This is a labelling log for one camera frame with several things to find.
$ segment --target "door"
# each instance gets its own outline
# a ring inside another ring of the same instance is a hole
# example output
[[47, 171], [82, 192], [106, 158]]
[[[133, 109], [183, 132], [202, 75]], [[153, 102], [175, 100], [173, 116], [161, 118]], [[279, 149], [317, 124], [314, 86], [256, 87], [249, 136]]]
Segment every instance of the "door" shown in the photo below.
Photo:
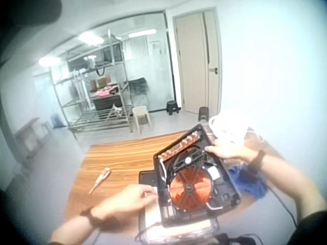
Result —
[[219, 109], [219, 49], [214, 10], [175, 19], [183, 110]]

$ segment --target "blue cloth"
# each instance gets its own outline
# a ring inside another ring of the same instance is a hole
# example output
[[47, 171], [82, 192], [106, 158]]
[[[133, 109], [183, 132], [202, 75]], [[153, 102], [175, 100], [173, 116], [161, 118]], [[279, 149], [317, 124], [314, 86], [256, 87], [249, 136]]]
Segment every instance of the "blue cloth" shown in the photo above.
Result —
[[233, 166], [229, 171], [229, 175], [234, 182], [234, 185], [241, 193], [249, 193], [256, 199], [263, 198], [267, 193], [266, 178], [257, 174], [252, 176], [245, 171], [246, 165]]

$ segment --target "wood grain surface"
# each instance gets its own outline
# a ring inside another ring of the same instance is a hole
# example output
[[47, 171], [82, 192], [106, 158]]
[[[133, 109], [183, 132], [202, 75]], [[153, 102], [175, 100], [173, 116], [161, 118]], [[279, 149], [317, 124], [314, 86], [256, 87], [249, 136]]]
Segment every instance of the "wood grain surface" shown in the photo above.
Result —
[[[213, 140], [210, 129], [206, 128], [206, 130], [211, 140]], [[128, 184], [137, 184], [140, 171], [154, 169], [153, 155], [178, 139], [185, 132], [91, 146], [70, 192], [64, 214], [65, 218], [70, 219], [78, 215], [82, 210], [92, 207], [103, 199], [121, 191]], [[245, 139], [246, 146], [254, 150], [264, 150], [269, 155], [280, 157], [267, 142], [260, 143], [254, 133], [247, 133]], [[92, 195], [88, 195], [95, 180], [105, 167], [111, 169], [110, 176], [95, 189]], [[250, 196], [243, 195], [241, 205], [236, 210], [220, 216], [219, 220], [242, 212], [253, 202], [254, 200]], [[136, 230], [137, 222], [132, 222], [131, 226], [133, 226], [132, 231]]]

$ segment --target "black sleeve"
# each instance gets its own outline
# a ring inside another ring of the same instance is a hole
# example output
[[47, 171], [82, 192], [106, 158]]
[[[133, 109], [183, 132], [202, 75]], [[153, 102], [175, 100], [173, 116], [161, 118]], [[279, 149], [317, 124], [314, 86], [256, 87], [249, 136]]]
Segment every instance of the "black sleeve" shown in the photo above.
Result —
[[301, 220], [288, 244], [320, 244], [326, 236], [327, 211], [320, 211]]

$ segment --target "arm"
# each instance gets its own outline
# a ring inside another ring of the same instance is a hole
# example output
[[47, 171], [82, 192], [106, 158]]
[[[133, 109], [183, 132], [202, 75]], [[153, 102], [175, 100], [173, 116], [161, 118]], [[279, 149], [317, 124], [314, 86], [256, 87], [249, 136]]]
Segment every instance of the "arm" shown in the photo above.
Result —
[[[230, 142], [215, 141], [216, 146], [206, 148], [221, 158], [239, 158], [251, 162], [258, 154], [245, 146], [237, 146]], [[281, 191], [292, 197], [301, 213], [300, 220], [317, 211], [327, 208], [326, 201], [315, 184], [298, 169], [286, 161], [265, 155], [261, 171]]]
[[[155, 190], [149, 185], [128, 185], [117, 195], [105, 199], [91, 209], [93, 217], [105, 221], [114, 217], [118, 221], [128, 218], [156, 199]], [[72, 218], [54, 231], [50, 242], [64, 245], [81, 244], [95, 230], [89, 219], [83, 216]]]

